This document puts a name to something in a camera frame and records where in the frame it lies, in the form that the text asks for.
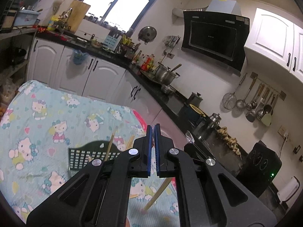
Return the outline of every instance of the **cabinet door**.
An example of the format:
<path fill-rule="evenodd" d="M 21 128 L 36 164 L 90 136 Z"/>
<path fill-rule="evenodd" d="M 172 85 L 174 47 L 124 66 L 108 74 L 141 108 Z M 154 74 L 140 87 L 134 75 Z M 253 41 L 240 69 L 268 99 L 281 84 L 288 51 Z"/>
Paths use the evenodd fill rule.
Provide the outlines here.
<path fill-rule="evenodd" d="M 73 62 L 73 49 L 65 47 L 57 70 L 54 88 L 81 96 L 96 57 L 89 56 L 81 65 Z"/>
<path fill-rule="evenodd" d="M 110 102 L 125 69 L 96 58 L 86 82 L 83 96 Z"/>
<path fill-rule="evenodd" d="M 257 8 L 245 47 L 289 70 L 294 47 L 294 24 L 279 15 Z"/>
<path fill-rule="evenodd" d="M 37 80 L 54 87 L 55 77 L 64 46 L 35 39 L 28 65 L 27 80 Z"/>
<path fill-rule="evenodd" d="M 138 81 L 129 71 L 125 71 L 118 88 L 113 94 L 111 103 L 120 106 L 129 106 L 133 100 L 134 94 L 140 88 Z"/>
<path fill-rule="evenodd" d="M 161 110 L 161 106 L 142 86 L 134 91 L 134 97 L 129 107 L 135 109 L 142 116 L 147 125 L 152 124 Z"/>
<path fill-rule="evenodd" d="M 152 124 L 160 124 L 161 135 L 171 138 L 175 148 L 184 150 L 184 146 L 187 144 L 186 136 L 163 110 L 157 115 Z"/>
<path fill-rule="evenodd" d="M 290 72 L 303 82 L 303 29 L 294 25 L 294 57 Z"/>

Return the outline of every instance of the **wooden cutting board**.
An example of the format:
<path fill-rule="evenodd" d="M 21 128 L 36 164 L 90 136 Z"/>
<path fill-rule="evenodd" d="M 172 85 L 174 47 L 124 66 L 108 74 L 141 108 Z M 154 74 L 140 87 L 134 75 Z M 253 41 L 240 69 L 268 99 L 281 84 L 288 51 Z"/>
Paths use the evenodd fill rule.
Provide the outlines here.
<path fill-rule="evenodd" d="M 67 19 L 67 24 L 71 27 L 72 32 L 76 32 L 90 7 L 90 5 L 78 0 L 72 1 L 69 6 L 69 8 L 73 9 L 72 14 Z"/>

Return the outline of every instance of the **white upper cabinet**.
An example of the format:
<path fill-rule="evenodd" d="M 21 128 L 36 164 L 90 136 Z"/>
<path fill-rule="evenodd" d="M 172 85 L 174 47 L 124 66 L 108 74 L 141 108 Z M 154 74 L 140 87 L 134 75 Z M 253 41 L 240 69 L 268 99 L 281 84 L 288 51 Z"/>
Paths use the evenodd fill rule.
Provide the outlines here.
<path fill-rule="evenodd" d="M 290 72 L 303 82 L 303 29 L 297 25 L 294 25 L 294 56 Z"/>
<path fill-rule="evenodd" d="M 279 15 L 257 8 L 244 47 L 290 70 L 294 48 L 294 24 Z"/>
<path fill-rule="evenodd" d="M 27 80 L 37 80 L 54 87 L 55 77 L 64 46 L 35 39 L 31 50 Z"/>
<path fill-rule="evenodd" d="M 124 72 L 124 68 L 96 58 L 86 82 L 83 96 L 110 102 Z"/>
<path fill-rule="evenodd" d="M 136 90 L 139 88 L 139 82 L 131 75 L 129 71 L 126 71 L 120 81 L 118 88 L 113 94 L 111 103 L 129 107 Z"/>
<path fill-rule="evenodd" d="M 54 88 L 81 96 L 96 57 L 88 56 L 81 65 L 75 65 L 73 62 L 73 52 L 72 48 L 64 48 Z"/>

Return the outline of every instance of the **shelf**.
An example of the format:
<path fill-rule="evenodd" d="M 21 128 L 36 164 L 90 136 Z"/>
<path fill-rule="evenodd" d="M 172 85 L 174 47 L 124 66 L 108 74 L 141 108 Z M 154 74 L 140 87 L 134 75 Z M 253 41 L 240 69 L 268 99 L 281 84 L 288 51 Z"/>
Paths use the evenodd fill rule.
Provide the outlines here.
<path fill-rule="evenodd" d="M 9 68 L 6 68 L 3 72 L 0 73 L 0 86 L 4 83 L 4 81 L 11 77 L 15 72 L 19 71 L 22 67 L 26 66 L 28 64 L 29 60 L 25 60 L 21 64 L 18 64 L 15 67 L 10 66 Z"/>
<path fill-rule="evenodd" d="M 32 33 L 32 32 L 35 32 L 36 30 L 37 30 L 36 28 L 14 29 L 12 32 L 9 32 L 9 33 L 0 33 L 0 40 L 6 39 L 9 37 L 18 36 L 18 35 Z"/>

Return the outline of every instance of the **wall outlet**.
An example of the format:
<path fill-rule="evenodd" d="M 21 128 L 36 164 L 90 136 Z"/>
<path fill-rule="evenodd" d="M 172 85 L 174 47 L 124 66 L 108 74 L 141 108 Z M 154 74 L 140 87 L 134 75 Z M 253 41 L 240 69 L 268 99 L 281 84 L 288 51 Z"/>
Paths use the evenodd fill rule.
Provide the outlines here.
<path fill-rule="evenodd" d="M 284 138 L 285 132 L 287 132 L 286 127 L 284 127 L 283 125 L 281 125 L 280 129 L 278 129 L 278 133 Z"/>

